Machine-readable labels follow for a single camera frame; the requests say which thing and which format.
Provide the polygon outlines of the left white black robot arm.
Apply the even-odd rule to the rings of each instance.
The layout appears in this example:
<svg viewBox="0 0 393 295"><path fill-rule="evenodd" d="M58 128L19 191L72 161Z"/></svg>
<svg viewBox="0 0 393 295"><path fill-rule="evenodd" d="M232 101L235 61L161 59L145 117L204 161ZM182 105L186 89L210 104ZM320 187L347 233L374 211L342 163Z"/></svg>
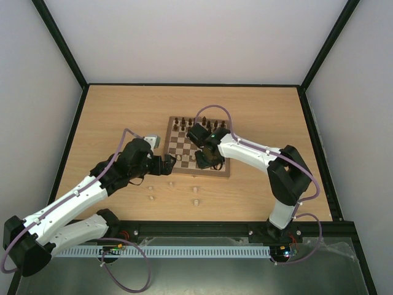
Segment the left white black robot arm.
<svg viewBox="0 0 393 295"><path fill-rule="evenodd" d="M147 175L170 175L176 158L155 155L158 138L135 138L120 143L116 152L99 162L83 180L58 200L25 217L10 217L4 223L4 259L11 258L24 277L41 271L60 252L100 238L113 238L120 221L109 209L73 223L87 208L110 197Z"/></svg>

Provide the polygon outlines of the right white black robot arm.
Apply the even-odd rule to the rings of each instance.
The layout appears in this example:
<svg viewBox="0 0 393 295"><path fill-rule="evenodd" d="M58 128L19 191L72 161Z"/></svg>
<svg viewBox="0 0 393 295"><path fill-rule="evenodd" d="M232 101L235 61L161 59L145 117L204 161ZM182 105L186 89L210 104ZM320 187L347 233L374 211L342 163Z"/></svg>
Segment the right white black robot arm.
<svg viewBox="0 0 393 295"><path fill-rule="evenodd" d="M266 173L276 201L267 219L265 234L274 241L289 234L289 224L300 206L300 197L314 181L296 148L256 144L223 127L209 132L199 123L189 129L187 138L199 149L195 158L200 169L217 168L227 159L234 159Z"/></svg>

